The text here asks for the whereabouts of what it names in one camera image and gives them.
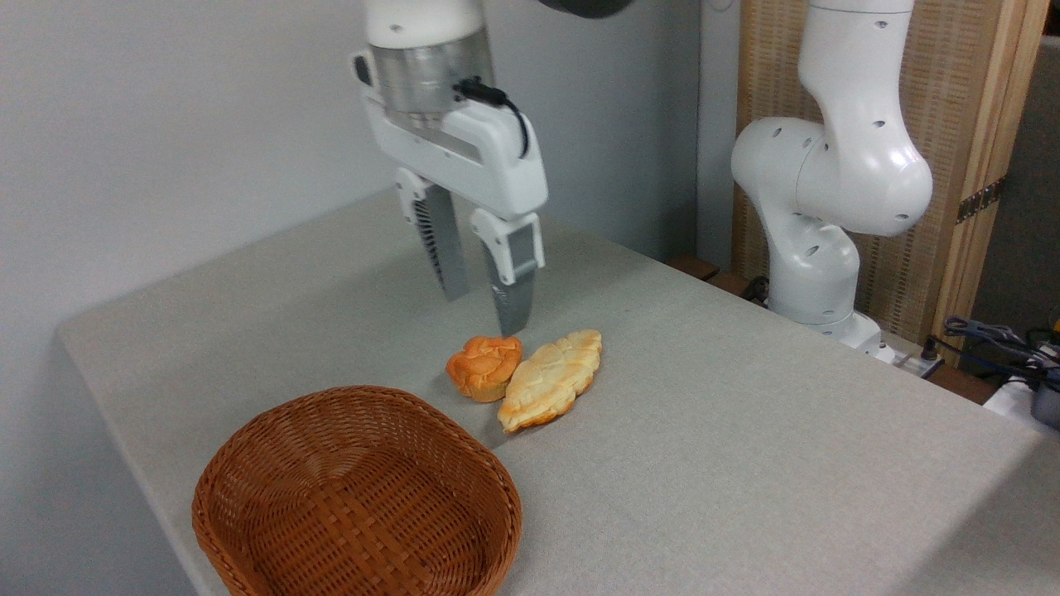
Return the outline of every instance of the brown woven basket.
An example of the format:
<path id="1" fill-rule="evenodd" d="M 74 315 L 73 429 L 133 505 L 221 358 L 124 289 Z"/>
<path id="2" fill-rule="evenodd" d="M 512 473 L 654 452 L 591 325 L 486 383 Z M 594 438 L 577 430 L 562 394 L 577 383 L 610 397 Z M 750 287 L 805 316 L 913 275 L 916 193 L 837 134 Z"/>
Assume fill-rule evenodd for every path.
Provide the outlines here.
<path id="1" fill-rule="evenodd" d="M 493 594 L 523 509 L 489 450 L 416 396 L 338 387 L 236 432 L 195 488 L 232 594 Z"/>

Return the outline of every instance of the bun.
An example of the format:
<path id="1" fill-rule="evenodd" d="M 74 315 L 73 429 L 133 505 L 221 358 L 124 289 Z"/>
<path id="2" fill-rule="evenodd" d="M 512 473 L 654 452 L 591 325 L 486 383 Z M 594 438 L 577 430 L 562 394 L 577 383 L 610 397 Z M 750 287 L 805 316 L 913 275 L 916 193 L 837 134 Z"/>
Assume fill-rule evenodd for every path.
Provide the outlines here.
<path id="1" fill-rule="evenodd" d="M 445 365 L 461 395 L 476 402 L 495 402 L 505 397 L 508 380 L 523 360 L 518 337 L 472 337 L 462 351 Z"/>

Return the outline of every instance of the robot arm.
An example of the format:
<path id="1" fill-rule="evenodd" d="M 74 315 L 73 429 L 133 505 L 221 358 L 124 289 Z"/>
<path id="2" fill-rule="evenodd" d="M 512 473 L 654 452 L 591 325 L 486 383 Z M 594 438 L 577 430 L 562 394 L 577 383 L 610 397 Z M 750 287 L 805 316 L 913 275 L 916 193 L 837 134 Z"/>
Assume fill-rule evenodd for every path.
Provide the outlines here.
<path id="1" fill-rule="evenodd" d="M 479 0 L 366 0 L 370 49 L 354 55 L 373 135 L 396 159 L 406 220 L 449 299 L 467 292 L 449 191 L 477 209 L 501 333 L 527 322 L 544 266 L 535 211 L 548 187 L 533 126 L 491 87 Z"/>
<path id="2" fill-rule="evenodd" d="M 853 311 L 861 262 L 843 228 L 897 235 L 931 200 L 931 170 L 898 98 L 913 3 L 811 0 L 799 76 L 824 125 L 758 120 L 732 152 L 768 242 L 770 309 L 873 355 L 880 329 Z"/>
<path id="3" fill-rule="evenodd" d="M 799 80 L 825 136 L 799 173 L 796 211 L 849 231 L 898 235 L 931 200 L 928 162 L 902 120 L 898 83 L 913 0 L 814 0 Z"/>

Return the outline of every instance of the table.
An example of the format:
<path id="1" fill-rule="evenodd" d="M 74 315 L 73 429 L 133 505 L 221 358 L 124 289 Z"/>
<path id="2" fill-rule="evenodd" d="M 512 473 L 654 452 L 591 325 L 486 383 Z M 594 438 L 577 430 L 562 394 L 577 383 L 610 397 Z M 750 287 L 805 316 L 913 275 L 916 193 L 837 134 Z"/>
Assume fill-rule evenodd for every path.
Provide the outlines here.
<path id="1" fill-rule="evenodd" d="M 524 537 L 504 594 L 1060 593 L 1060 443 L 613 243 L 544 232 L 519 337 L 595 328 L 604 353 L 569 414 L 514 436 L 443 371 L 497 331 L 477 241 L 474 291 L 447 302 L 389 191 L 60 328 L 199 593 L 224 594 L 190 523 L 213 453 L 269 407 L 353 384 L 420 396 L 511 472 Z"/>

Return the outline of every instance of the metal cylinder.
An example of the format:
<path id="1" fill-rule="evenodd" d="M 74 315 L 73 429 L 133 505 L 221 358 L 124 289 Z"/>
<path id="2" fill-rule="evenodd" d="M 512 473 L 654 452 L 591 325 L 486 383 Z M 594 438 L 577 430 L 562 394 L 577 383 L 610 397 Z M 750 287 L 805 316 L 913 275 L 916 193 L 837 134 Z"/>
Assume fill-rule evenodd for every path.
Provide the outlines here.
<path id="1" fill-rule="evenodd" d="M 448 111 L 460 107 L 453 86 L 481 76 L 493 84 L 493 65 L 485 29 L 462 39 L 423 48 L 390 49 L 372 46 L 375 86 L 387 110 L 405 115 L 414 126 L 437 127 Z"/>

